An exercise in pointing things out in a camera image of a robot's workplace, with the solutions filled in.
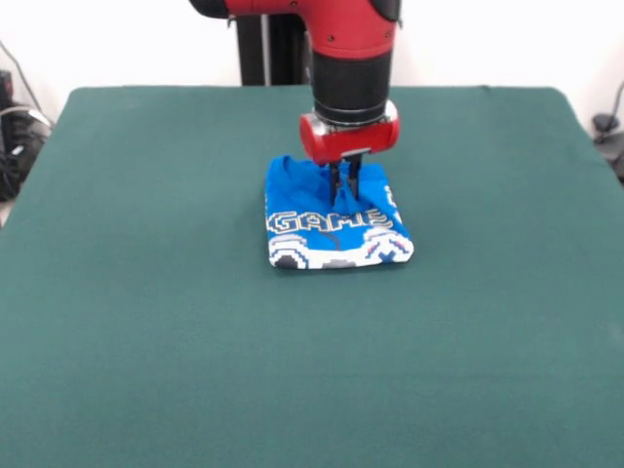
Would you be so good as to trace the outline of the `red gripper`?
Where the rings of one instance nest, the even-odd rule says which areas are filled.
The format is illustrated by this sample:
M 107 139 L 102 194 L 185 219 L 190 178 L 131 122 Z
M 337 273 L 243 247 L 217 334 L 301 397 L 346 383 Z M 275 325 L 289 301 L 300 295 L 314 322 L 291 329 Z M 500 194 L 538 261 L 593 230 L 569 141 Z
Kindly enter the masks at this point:
M 346 158 L 348 185 L 358 200 L 363 156 L 395 146 L 400 134 L 399 113 L 395 104 L 387 101 L 380 120 L 355 127 L 330 125 L 315 113 L 307 113 L 299 118 L 299 134 L 305 153 L 315 164 L 330 164 L 330 202 L 333 207 L 341 183 L 338 162 Z

